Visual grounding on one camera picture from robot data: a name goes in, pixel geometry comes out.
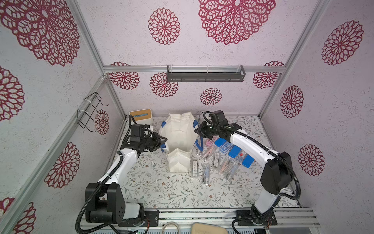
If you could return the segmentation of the clear blue compass set case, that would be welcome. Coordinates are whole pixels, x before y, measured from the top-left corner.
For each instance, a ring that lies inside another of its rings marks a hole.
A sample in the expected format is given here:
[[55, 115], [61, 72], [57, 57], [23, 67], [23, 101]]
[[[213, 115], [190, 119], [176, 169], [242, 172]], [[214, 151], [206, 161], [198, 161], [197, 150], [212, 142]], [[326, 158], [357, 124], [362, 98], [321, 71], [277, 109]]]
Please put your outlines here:
[[224, 143], [221, 147], [220, 147], [220, 151], [223, 153], [223, 154], [227, 154], [231, 148], [233, 147], [233, 144], [230, 143], [230, 142], [226, 142]]

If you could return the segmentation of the white canvas bag blue handles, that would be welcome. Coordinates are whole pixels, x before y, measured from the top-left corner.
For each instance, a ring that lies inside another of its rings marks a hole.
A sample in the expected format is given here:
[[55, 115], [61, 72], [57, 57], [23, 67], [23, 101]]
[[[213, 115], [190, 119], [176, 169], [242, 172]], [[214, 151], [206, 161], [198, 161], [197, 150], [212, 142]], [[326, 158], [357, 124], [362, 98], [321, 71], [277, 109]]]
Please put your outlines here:
[[199, 127], [198, 121], [191, 112], [169, 114], [162, 122], [159, 134], [167, 138], [161, 149], [167, 155], [170, 173], [190, 173], [192, 150], [198, 140], [194, 131]]

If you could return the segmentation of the clear blue-grey case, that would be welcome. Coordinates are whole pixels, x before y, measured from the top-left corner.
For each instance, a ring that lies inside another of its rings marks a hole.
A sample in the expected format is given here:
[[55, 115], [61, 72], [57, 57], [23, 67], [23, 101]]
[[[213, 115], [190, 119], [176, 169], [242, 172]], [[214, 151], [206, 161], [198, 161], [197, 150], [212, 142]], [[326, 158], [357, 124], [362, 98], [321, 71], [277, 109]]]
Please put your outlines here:
[[211, 164], [210, 163], [206, 163], [203, 166], [202, 178], [201, 178], [201, 183], [203, 185], [209, 185], [210, 184], [210, 169], [211, 169]]

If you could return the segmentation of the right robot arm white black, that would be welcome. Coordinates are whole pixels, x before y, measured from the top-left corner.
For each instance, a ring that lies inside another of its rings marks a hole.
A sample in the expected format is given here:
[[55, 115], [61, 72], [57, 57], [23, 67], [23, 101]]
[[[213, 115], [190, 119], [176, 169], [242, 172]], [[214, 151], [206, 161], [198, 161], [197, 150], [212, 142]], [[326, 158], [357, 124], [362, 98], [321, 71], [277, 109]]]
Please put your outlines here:
[[232, 221], [231, 226], [235, 233], [239, 232], [235, 225], [241, 221], [258, 226], [268, 221], [281, 198], [300, 198], [301, 185], [293, 169], [291, 156], [287, 152], [279, 153], [261, 144], [237, 123], [229, 123], [221, 110], [205, 111], [203, 118], [204, 121], [195, 129], [195, 133], [203, 138], [212, 139], [219, 136], [225, 139], [244, 150], [263, 169], [260, 179], [262, 191], [252, 205], [250, 215]]

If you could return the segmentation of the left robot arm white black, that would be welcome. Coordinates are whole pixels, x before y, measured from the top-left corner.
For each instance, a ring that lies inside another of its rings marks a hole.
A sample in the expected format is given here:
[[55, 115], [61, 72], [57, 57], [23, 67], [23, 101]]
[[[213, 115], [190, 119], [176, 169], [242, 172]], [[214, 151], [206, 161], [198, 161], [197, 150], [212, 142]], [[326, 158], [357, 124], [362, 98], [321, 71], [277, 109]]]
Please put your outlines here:
[[143, 204], [124, 200], [120, 179], [128, 174], [143, 152], [154, 152], [166, 142], [167, 138], [154, 132], [150, 125], [138, 124], [129, 116], [129, 128], [117, 151], [117, 159], [98, 182], [89, 183], [85, 189], [85, 203], [75, 223], [78, 234], [89, 234], [107, 226], [118, 233], [116, 224], [128, 222], [141, 226], [147, 221]]

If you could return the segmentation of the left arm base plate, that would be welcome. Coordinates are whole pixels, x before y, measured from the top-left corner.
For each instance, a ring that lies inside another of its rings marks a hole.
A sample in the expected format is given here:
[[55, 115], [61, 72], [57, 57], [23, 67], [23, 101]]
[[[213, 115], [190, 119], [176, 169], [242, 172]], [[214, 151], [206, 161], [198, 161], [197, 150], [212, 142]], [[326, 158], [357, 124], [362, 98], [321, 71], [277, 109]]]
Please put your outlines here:
[[158, 227], [159, 224], [159, 210], [145, 210], [144, 214], [137, 219], [126, 219], [123, 220], [118, 226], [119, 227]]

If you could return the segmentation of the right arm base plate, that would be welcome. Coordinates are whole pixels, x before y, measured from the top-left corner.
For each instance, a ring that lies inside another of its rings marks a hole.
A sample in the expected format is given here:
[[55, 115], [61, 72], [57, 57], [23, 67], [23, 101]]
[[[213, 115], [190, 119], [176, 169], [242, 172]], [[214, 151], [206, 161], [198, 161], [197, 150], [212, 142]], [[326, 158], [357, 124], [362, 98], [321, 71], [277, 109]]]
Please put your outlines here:
[[268, 214], [262, 214], [261, 217], [254, 218], [255, 216], [261, 215], [257, 210], [252, 211], [251, 209], [237, 210], [236, 218], [239, 219], [237, 222], [239, 226], [275, 226], [278, 225], [275, 214], [273, 211]]

